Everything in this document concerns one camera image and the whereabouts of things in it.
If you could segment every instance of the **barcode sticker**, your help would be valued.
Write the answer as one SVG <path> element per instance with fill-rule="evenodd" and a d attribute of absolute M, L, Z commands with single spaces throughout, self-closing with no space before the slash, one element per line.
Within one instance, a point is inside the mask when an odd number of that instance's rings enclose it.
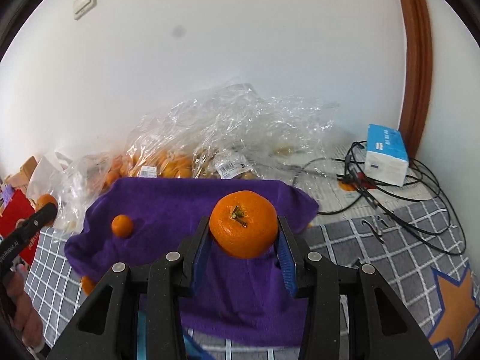
<path fill-rule="evenodd" d="M 140 168 L 140 174 L 138 177 L 147 177 L 154 178 L 157 177 L 157 167 L 156 166 L 143 166 Z"/>
<path fill-rule="evenodd" d="M 235 176 L 248 172 L 251 170 L 251 167 L 245 163 L 227 162 L 222 165 L 215 165 L 215 169 L 221 179 L 232 179 Z"/>

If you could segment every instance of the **orange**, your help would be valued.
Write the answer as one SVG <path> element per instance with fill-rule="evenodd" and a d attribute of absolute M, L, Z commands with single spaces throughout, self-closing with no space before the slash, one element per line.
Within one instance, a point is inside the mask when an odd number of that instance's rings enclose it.
<path fill-rule="evenodd" d="M 161 169 L 160 171 L 161 177 L 164 177 L 166 179 L 172 179 L 175 177 L 175 174 L 177 173 L 177 164 L 175 163 L 175 161 L 166 159 L 160 169 Z"/>
<path fill-rule="evenodd" d="M 209 225 L 220 248 L 241 259 L 265 253 L 278 234 L 275 207 L 251 191 L 234 192 L 221 198 L 210 215 Z"/>
<path fill-rule="evenodd" d="M 46 193 L 45 195 L 42 195 L 37 199 L 37 204 L 35 205 L 35 212 L 43 208 L 47 203 L 53 203 L 55 207 L 59 206 L 56 199 L 52 195 Z M 50 221 L 46 225 L 52 226 L 53 222 L 54 221 Z"/>
<path fill-rule="evenodd" d="M 90 295 L 93 291 L 95 286 L 97 285 L 91 278 L 88 276 L 82 276 L 82 280 L 80 280 L 80 284 L 82 285 L 82 290 L 85 292 L 85 295 Z"/>
<path fill-rule="evenodd" d="M 123 158 L 121 155 L 115 157 L 112 161 L 112 167 L 110 168 L 110 171 L 116 170 L 118 172 L 122 166 L 122 163 L 123 163 Z"/>
<path fill-rule="evenodd" d="M 107 188 L 110 188 L 112 184 L 120 178 L 120 173 L 116 170 L 111 170 L 106 174 L 105 185 Z"/>
<path fill-rule="evenodd" d="M 128 172 L 131 166 L 129 163 L 124 163 L 120 168 L 120 177 L 128 177 Z"/>
<path fill-rule="evenodd" d="M 156 163 L 157 168 L 160 168 L 162 166 L 162 164 L 165 162 L 168 156 L 169 156 L 169 153 L 166 150 L 160 150 L 158 152 L 157 163 Z"/>
<path fill-rule="evenodd" d="M 138 162 L 138 160 L 140 159 L 140 153 L 139 152 L 136 152 L 133 157 L 132 157 L 132 161 L 133 161 L 133 165 L 135 166 Z"/>
<path fill-rule="evenodd" d="M 134 223 L 126 215 L 117 215 L 112 221 L 112 233 L 120 238 L 128 238 L 134 230 Z"/>
<path fill-rule="evenodd" d="M 255 179 L 255 175 L 251 172 L 251 171 L 248 171 L 248 172 L 245 172 L 241 179 L 244 179 L 244 180 L 254 180 Z"/>
<path fill-rule="evenodd" d="M 177 168 L 186 168 L 191 167 L 194 159 L 193 157 L 189 157 L 187 155 L 176 155 L 175 156 L 175 163 L 177 164 Z"/>
<path fill-rule="evenodd" d="M 182 168 L 177 170 L 177 173 L 175 173 L 175 178 L 176 179 L 188 179 L 191 177 L 191 169 L 190 168 Z"/>

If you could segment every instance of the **blue and white box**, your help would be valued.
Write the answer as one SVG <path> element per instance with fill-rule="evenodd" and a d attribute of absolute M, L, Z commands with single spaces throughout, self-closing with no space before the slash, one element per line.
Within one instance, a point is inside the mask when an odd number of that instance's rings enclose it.
<path fill-rule="evenodd" d="M 370 124 L 364 169 L 366 176 L 401 187 L 408 168 L 409 156 L 400 131 Z"/>

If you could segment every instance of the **finger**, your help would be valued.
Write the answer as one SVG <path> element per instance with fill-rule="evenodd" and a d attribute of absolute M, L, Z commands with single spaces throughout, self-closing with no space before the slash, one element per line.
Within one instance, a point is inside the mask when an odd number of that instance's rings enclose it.
<path fill-rule="evenodd" d="M 23 292 L 17 298 L 17 312 L 15 313 L 15 318 L 13 319 L 13 327 L 18 331 L 22 331 L 30 318 L 32 313 L 32 300 L 27 295 L 26 292 Z"/>
<path fill-rule="evenodd" d="M 7 295 L 11 298 L 16 298 L 23 293 L 23 277 L 18 272 L 11 276 L 7 284 Z"/>
<path fill-rule="evenodd" d="M 36 311 L 30 314 L 23 329 L 22 341 L 28 347 L 37 347 L 42 342 L 43 324 Z"/>
<path fill-rule="evenodd" d="M 25 222 L 25 219 L 19 219 L 17 221 L 17 223 L 15 224 L 15 228 L 17 228 L 18 226 L 20 226 L 23 222 Z"/>

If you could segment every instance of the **wall switch plate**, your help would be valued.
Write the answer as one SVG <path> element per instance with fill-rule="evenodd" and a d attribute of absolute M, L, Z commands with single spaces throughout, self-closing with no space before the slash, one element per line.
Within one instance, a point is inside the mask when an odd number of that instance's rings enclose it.
<path fill-rule="evenodd" d="M 80 19 L 89 10 L 97 5 L 97 0 L 75 0 L 73 3 L 73 18 Z"/>

